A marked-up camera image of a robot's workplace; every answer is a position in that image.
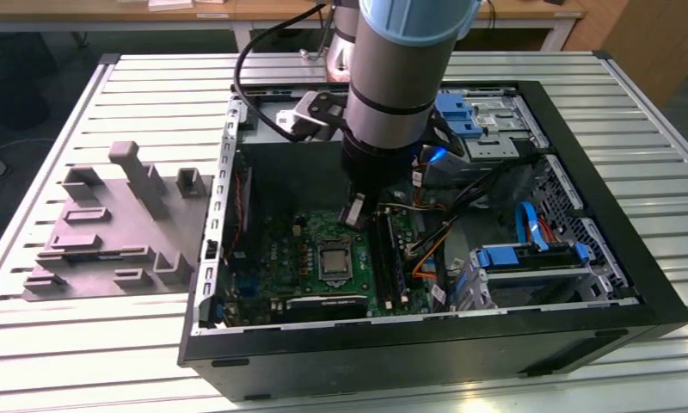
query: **wooden desk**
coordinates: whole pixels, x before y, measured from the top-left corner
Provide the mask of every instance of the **wooden desk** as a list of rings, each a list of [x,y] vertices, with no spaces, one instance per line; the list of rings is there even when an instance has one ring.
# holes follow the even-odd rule
[[[543,50],[559,51],[585,8],[578,0],[555,6],[543,0],[495,0],[498,28],[550,28]],[[250,31],[270,28],[312,7],[311,0],[230,0],[198,3],[194,9],[151,12],[146,3],[116,0],[0,0],[0,32],[232,29],[238,46]],[[490,7],[475,28],[490,24]],[[316,28],[318,19],[295,28]]]
[[[238,20],[278,20],[286,21],[312,7],[312,0],[232,0],[238,6]],[[543,0],[494,0],[498,19],[555,19],[581,18],[586,10],[578,0],[567,0],[563,6],[546,3]],[[490,19],[487,1],[482,5],[478,18]]]

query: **ram slot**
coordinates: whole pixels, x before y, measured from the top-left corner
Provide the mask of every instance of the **ram slot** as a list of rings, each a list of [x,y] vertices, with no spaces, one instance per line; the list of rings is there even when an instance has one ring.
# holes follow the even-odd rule
[[[388,213],[375,213],[370,224],[370,252],[378,300],[391,309],[407,302],[403,259]]]

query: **green circuit board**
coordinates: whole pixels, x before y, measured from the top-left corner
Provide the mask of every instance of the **green circuit board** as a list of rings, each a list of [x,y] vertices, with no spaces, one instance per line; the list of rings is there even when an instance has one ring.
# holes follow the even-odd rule
[[[407,213],[392,216],[392,226],[398,241],[406,246],[416,238]],[[320,279],[319,247],[326,243],[347,245],[350,251],[352,278],[332,284]],[[428,312],[428,294],[423,288],[408,292],[407,305],[387,309],[379,303],[367,233],[342,226],[335,211],[299,213],[294,218],[266,217],[260,251],[258,294],[240,302],[252,324],[267,323],[271,299],[294,297],[366,296],[368,317]]]

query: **motherboard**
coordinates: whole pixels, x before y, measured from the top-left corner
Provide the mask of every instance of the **motherboard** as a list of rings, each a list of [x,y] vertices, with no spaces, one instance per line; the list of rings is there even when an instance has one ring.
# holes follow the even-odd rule
[[[406,211],[388,211],[395,252],[406,258],[406,246],[415,240],[416,229]],[[243,324],[282,321],[302,309],[310,319],[331,311],[352,311],[362,317],[427,313],[426,288],[406,286],[403,268],[399,274],[379,271],[379,250],[371,236],[339,222],[339,212],[311,211],[292,216],[264,217],[260,237],[259,267],[238,278]],[[388,275],[395,279],[398,300],[383,296],[390,290]]]

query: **white table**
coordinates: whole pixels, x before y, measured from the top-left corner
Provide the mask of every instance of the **white table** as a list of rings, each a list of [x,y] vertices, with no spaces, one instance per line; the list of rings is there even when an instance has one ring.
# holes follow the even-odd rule
[[[100,65],[0,241],[0,411],[571,411],[688,409],[688,326],[566,376],[232,405],[176,366],[186,294],[28,303],[21,282],[67,195],[70,164],[132,139],[163,175],[210,173],[235,55],[124,56]],[[250,57],[247,82],[322,82],[322,63]],[[688,305],[688,144],[613,62],[591,53],[458,53],[447,79],[543,82]]]

